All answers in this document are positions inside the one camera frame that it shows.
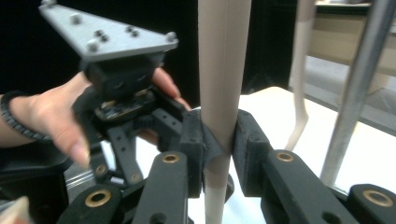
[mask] black background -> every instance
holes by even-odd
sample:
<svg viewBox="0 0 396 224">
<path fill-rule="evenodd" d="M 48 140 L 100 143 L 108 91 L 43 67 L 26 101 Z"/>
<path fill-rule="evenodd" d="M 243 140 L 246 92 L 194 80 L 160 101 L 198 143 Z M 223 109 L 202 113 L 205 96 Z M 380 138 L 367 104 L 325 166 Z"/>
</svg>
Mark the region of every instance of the black background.
<svg viewBox="0 0 396 224">
<path fill-rule="evenodd" d="M 41 18 L 41 1 L 0 2 L 0 92 L 40 93 L 78 72 L 79 57 Z M 242 93 L 289 80 L 295 1 L 253 0 Z M 59 4 L 166 34 L 176 32 L 177 49 L 164 69 L 182 96 L 199 105 L 197 0 L 64 0 Z"/>
</svg>

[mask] metal plate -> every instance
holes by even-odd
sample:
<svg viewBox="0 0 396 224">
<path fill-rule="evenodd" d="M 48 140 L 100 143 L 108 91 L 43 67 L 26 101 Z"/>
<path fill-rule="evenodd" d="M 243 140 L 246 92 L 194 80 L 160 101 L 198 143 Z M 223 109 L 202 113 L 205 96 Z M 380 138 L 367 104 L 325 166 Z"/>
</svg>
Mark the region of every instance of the metal plate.
<svg viewBox="0 0 396 224">
<path fill-rule="evenodd" d="M 39 10 L 77 54 L 88 62 L 177 47 L 175 33 L 161 35 L 56 4 L 43 4 Z"/>
</svg>

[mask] brass insert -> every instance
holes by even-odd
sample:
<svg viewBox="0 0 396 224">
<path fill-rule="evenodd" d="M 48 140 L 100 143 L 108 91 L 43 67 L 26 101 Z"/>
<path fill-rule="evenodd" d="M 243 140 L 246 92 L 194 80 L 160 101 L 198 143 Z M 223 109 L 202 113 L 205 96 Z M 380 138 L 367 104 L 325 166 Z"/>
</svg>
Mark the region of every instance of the brass insert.
<svg viewBox="0 0 396 224">
<path fill-rule="evenodd" d="M 102 175 L 106 170 L 106 166 L 105 165 L 98 165 L 98 167 L 96 167 L 96 174 L 97 175 Z"/>
<path fill-rule="evenodd" d="M 363 192 L 364 197 L 376 205 L 383 207 L 392 207 L 393 200 L 386 194 L 373 189 L 367 189 Z"/>
<path fill-rule="evenodd" d="M 142 178 L 139 173 L 134 173 L 131 176 L 132 183 L 138 183 L 141 179 Z"/>
<path fill-rule="evenodd" d="M 163 157 L 163 162 L 166 163 L 174 163 L 177 162 L 179 159 L 178 155 L 175 154 L 169 154 Z"/>
<path fill-rule="evenodd" d="M 292 157 L 289 153 L 286 152 L 277 153 L 276 158 L 280 161 L 294 161 L 294 157 Z"/>
<path fill-rule="evenodd" d="M 111 193 L 107 189 L 99 189 L 85 199 L 85 205 L 88 207 L 99 207 L 107 203 L 111 198 Z"/>
</svg>

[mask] wooden stick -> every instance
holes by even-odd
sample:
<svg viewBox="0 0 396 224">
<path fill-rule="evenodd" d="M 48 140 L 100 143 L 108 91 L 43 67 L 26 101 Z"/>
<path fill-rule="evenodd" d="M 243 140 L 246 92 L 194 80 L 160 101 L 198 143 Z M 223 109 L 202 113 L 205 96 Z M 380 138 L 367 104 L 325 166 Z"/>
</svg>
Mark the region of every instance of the wooden stick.
<svg viewBox="0 0 396 224">
<path fill-rule="evenodd" d="M 221 223 L 245 66 L 250 0 L 198 4 L 201 116 L 225 154 L 205 169 L 206 223 Z"/>
</svg>

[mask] black wristband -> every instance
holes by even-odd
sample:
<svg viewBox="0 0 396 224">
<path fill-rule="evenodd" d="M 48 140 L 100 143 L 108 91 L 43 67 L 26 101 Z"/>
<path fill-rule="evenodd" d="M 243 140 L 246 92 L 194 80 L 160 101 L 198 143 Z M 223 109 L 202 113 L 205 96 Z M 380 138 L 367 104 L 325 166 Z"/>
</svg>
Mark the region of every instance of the black wristband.
<svg viewBox="0 0 396 224">
<path fill-rule="evenodd" d="M 9 102 L 13 98 L 18 97 L 18 96 L 26 96 L 26 94 L 21 91 L 10 91 L 10 92 L 5 93 L 3 95 L 3 97 L 1 98 L 1 102 L 0 102 L 1 107 L 0 108 L 1 108 L 1 116 L 3 117 L 3 119 L 15 131 L 17 131 L 18 133 L 21 133 L 29 138 L 32 138 L 32 139 L 35 139 L 38 141 L 50 140 L 49 136 L 44 135 L 42 133 L 37 133 L 35 131 L 32 131 L 32 130 L 26 128 L 12 116 L 12 114 L 9 110 Z"/>
</svg>

